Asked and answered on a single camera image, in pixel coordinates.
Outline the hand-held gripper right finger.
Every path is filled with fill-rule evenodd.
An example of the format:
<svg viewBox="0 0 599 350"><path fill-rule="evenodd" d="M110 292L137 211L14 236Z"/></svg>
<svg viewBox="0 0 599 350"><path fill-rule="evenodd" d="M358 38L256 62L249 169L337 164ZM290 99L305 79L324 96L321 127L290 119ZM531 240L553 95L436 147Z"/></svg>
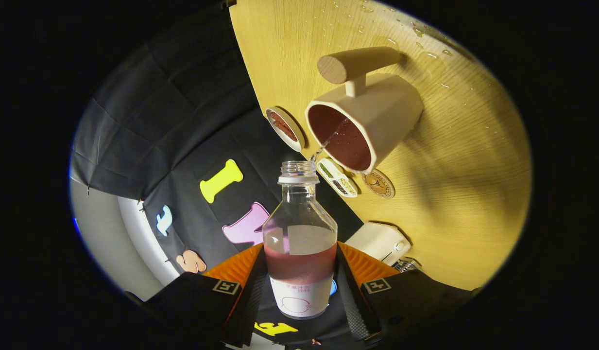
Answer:
<svg viewBox="0 0 599 350"><path fill-rule="evenodd" d="M473 293L405 272L337 243L338 290L353 339L366 347L407 344L445 326Z"/></svg>

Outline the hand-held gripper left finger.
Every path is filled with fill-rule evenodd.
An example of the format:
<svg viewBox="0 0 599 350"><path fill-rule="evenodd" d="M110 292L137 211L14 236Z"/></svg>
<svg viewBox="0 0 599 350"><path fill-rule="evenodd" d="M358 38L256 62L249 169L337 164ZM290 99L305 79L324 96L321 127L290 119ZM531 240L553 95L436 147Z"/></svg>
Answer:
<svg viewBox="0 0 599 350"><path fill-rule="evenodd" d="M267 264L263 244L204 274L185 272L144 302L144 309L197 348L251 343Z"/></svg>

